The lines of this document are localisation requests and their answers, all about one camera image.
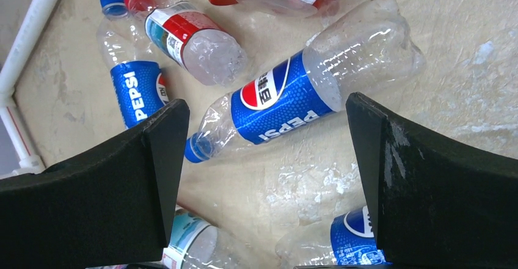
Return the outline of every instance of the beige floor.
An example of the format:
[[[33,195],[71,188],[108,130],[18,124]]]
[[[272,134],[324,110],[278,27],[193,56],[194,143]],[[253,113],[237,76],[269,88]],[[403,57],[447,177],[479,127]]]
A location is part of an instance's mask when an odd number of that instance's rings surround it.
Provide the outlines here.
[[[10,16],[1,20],[1,60],[29,1],[11,6],[2,0],[2,14]],[[191,1],[243,45],[250,76],[297,52],[336,19],[282,19]],[[339,15],[361,1],[341,0]],[[415,84],[376,99],[433,130],[518,158],[518,0],[398,2],[428,69]],[[48,166],[124,130],[95,40],[101,17],[98,0],[61,0],[20,79],[16,100]],[[170,97],[191,108],[192,133],[229,89],[204,87],[173,62],[163,64]],[[346,122],[337,114],[248,156],[184,162],[179,200],[275,264],[274,245],[283,234],[364,203]]]

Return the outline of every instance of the blue bottle cap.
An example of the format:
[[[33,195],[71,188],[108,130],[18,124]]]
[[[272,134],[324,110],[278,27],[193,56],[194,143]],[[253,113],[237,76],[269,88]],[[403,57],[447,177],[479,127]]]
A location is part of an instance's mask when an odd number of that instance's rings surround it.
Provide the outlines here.
[[[124,0],[100,0],[103,13],[108,15],[122,15],[128,10]]]
[[[200,150],[196,146],[193,146],[191,144],[192,138],[196,134],[192,135],[187,141],[185,142],[185,158],[189,160],[191,163],[201,163],[206,160],[209,160],[209,158],[205,155],[203,155]]]

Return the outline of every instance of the white plastic pipe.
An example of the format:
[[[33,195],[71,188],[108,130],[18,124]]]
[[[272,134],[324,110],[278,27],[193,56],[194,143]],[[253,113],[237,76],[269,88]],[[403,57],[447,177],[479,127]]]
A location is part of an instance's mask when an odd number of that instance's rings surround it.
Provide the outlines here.
[[[16,39],[0,71],[0,119],[2,119],[20,159],[20,169],[0,179],[24,173],[41,173],[45,165],[30,139],[16,104],[12,100],[15,84],[36,45],[57,0],[32,0]]]

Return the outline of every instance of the floor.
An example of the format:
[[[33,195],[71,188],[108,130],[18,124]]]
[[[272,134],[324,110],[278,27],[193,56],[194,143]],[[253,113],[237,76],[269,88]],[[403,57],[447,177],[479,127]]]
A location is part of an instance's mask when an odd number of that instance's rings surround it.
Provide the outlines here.
[[[29,1],[20,0],[16,7],[1,1],[0,11],[10,16],[1,20],[0,61]],[[364,0],[337,0],[322,17],[303,22],[190,1],[242,44],[252,79]],[[518,158],[518,0],[398,2],[428,68],[415,83],[374,98],[447,136]],[[124,130],[96,44],[101,18],[98,0],[61,0],[16,89],[47,166]],[[162,66],[170,77],[170,97],[189,104],[190,133],[211,102],[233,90],[205,87],[165,58]],[[185,161],[179,201],[276,264],[274,245],[286,232],[365,202],[346,115],[328,117],[232,160]]]

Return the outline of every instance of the red line on pipe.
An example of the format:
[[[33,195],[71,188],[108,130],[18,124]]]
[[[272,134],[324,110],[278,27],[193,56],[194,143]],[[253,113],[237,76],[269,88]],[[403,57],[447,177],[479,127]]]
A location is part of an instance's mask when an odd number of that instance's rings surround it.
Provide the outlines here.
[[[31,151],[29,151],[29,148],[27,148],[27,144],[25,143],[25,141],[23,140],[23,136],[21,135],[21,132],[20,132],[20,129],[18,128],[18,126],[16,125],[16,120],[15,118],[13,117],[13,114],[11,113],[11,110],[9,109],[9,107],[7,107],[7,112],[9,112],[9,116],[11,117],[11,120],[13,120],[13,123],[16,127],[16,130],[18,131],[18,134],[20,135],[20,138],[21,138],[21,142],[23,142],[23,145],[25,146],[25,149],[27,150],[27,153],[29,154],[29,156],[31,155]]]

